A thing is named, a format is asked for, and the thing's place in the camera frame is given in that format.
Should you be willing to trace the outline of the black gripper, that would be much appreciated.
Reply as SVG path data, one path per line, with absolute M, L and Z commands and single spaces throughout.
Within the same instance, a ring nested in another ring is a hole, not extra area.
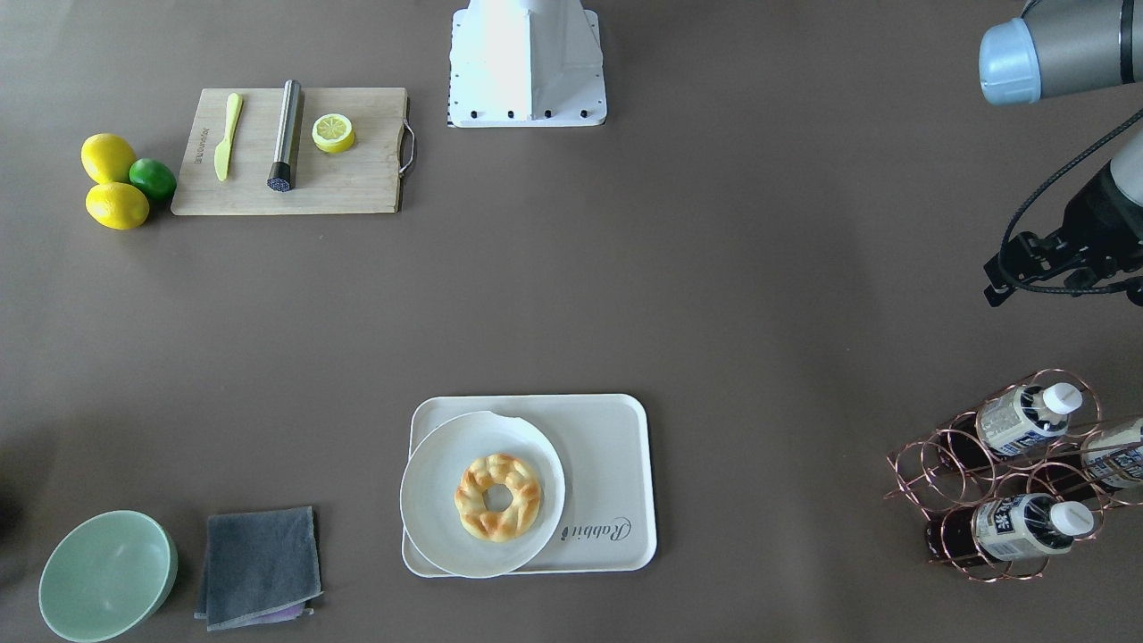
M 1142 209 L 1117 186 L 1110 164 L 1069 201 L 1058 230 L 1045 238 L 1015 232 L 1045 190 L 1037 188 L 1017 209 L 1000 251 L 985 263 L 988 304 L 997 308 L 1020 289 L 1073 297 L 1126 294 L 1132 304 L 1142 305 Z

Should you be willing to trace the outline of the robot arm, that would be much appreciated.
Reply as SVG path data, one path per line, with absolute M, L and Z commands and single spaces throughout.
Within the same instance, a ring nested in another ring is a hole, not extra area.
M 1140 82 L 1140 1 L 1029 1 L 980 42 L 980 89 L 994 105 Z M 1050 296 L 1126 294 L 1140 304 L 1142 143 L 1133 138 L 1069 201 L 1040 238 L 1016 232 L 1024 201 L 985 263 L 989 305 L 1016 290 Z

